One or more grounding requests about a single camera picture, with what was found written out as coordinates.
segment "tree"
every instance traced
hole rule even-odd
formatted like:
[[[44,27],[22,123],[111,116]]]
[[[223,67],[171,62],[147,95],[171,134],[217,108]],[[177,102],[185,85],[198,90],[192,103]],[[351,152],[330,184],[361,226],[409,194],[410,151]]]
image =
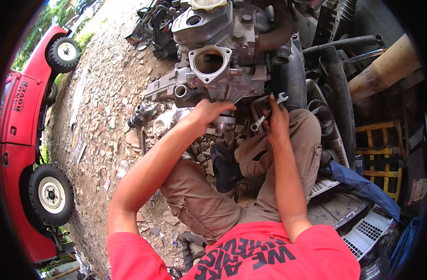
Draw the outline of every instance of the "tree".
[[[68,2],[69,0],[58,0],[53,8],[46,5],[16,53],[12,68],[22,70],[44,33],[52,26],[52,21],[56,19],[55,22],[65,23],[66,18],[74,13],[74,7]]]

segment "bolt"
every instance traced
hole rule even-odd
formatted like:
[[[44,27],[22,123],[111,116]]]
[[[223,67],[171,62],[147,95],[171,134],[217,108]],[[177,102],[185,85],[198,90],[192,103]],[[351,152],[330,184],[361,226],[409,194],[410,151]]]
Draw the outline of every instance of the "bolt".
[[[250,15],[243,15],[242,16],[242,23],[244,23],[244,24],[252,23],[252,17]]]
[[[235,42],[242,42],[244,40],[244,34],[241,31],[234,31],[234,34],[232,36],[232,40]]]

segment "oil filler cap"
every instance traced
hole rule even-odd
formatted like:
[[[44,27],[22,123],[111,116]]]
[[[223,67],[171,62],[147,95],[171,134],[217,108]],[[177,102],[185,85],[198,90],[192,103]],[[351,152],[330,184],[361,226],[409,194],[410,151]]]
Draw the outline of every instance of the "oil filler cap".
[[[215,10],[226,8],[228,0],[189,0],[192,10],[211,13]]]

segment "white wheel rim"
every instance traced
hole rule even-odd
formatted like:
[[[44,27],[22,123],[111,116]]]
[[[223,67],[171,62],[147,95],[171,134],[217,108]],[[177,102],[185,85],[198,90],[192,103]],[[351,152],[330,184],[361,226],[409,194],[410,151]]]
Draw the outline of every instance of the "white wheel rim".
[[[52,214],[58,214],[65,208],[65,189],[54,177],[46,177],[39,182],[38,196],[44,209]]]
[[[58,46],[58,56],[69,61],[76,57],[76,48],[69,42],[63,42]]]

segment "foot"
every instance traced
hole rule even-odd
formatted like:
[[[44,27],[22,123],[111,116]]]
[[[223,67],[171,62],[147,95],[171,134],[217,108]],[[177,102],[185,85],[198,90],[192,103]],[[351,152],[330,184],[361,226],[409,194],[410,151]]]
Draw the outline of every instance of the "foot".
[[[232,162],[231,152],[220,143],[215,143],[210,148],[210,158],[213,164],[213,173],[219,193],[227,193],[240,180],[244,179],[240,165]]]

